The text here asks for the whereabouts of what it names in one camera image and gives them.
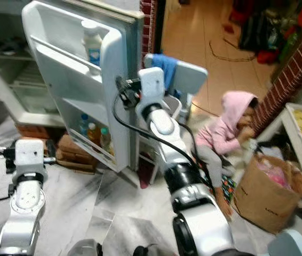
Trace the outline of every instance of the floor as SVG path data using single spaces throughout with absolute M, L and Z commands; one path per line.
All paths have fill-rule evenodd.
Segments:
M 223 38 L 237 45 L 241 29 L 230 23 L 228 16 L 233 0 L 190 0 L 189 5 L 169 13 L 163 37 L 164 54 L 205 67 L 208 80 L 194 98 L 202 109 L 220 115 L 221 97 L 228 90 L 254 93 L 262 99 L 268 90 L 268 81 L 275 65 L 259 64 L 256 59 L 247 62 L 219 60 L 218 56 L 231 59 L 249 58 L 252 52 L 240 51 L 226 43 Z M 222 24 L 233 25 L 234 34 L 225 32 Z
M 215 117 L 193 106 L 188 125 L 196 132 Z M 10 120 L 5 131 L 12 131 Z M 10 138 L 0 140 L 0 145 Z M 183 135 L 187 147 L 190 136 Z M 242 152 L 231 158 L 243 172 Z M 5 160 L 0 158 L 0 197 L 5 196 L 11 177 L 5 174 Z M 41 233 L 35 256 L 66 256 L 82 239 L 95 239 L 103 244 L 104 255 L 130 256 L 137 245 L 156 243 L 177 253 L 172 231 L 170 194 L 161 175 L 147 189 L 140 189 L 124 175 L 117 175 L 105 166 L 97 167 L 97 174 L 75 173 L 62 166 L 47 166 L 48 181 L 46 210 L 41 219 Z M 8 202 L 0 202 L 0 230 L 9 216 Z M 267 245 L 275 236 L 233 213 L 230 222 L 235 246 L 252 254 L 267 252 Z M 302 216 L 294 216 L 290 227 L 302 234 Z

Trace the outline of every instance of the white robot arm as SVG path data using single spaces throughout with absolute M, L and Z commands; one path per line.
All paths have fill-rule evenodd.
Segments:
M 197 165 L 186 154 L 186 146 L 180 137 L 177 121 L 165 111 L 163 70 L 148 68 L 140 70 L 138 75 L 139 81 L 129 80 L 122 83 L 121 79 L 117 79 L 117 87 L 124 105 L 128 108 L 133 107 L 132 102 L 139 100 L 136 113 L 151 131 L 153 138 L 150 139 L 159 155 L 160 169 L 168 184 L 172 208 L 177 214 L 172 225 L 179 254 L 250 255 L 235 249 L 226 218 L 208 187 L 202 183 Z M 127 95 L 136 97 L 128 99 Z M 115 110 L 114 115 L 118 122 L 127 126 L 119 120 Z
M 39 234 L 39 219 L 45 205 L 43 182 L 47 180 L 43 142 L 18 140 L 15 144 L 15 168 L 10 199 L 10 217 L 0 234 L 0 255 L 32 256 Z

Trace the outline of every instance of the child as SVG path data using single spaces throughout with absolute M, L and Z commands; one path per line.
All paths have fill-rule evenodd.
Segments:
M 215 190 L 216 202 L 226 217 L 232 215 L 232 209 L 224 199 L 221 178 L 222 174 L 232 176 L 233 172 L 231 163 L 222 156 L 240 148 L 242 143 L 254 137 L 255 133 L 250 125 L 257 104 L 257 97 L 251 93 L 241 91 L 225 93 L 222 98 L 224 109 L 222 116 L 213 124 L 199 130 L 196 135 L 198 157 L 206 163 Z

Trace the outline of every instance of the white bottle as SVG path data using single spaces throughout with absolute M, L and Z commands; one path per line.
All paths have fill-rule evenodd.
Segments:
M 95 22 L 90 20 L 83 20 L 81 25 L 84 32 L 82 43 L 85 46 L 88 61 L 100 67 L 100 48 L 102 43 L 99 35 L 100 28 Z

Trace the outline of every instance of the blue cloth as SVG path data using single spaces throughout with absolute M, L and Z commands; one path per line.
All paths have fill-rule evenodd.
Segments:
M 163 54 L 154 54 L 152 58 L 152 67 L 159 67 L 164 71 L 164 86 L 168 90 L 174 74 L 176 72 L 177 59 L 165 56 Z

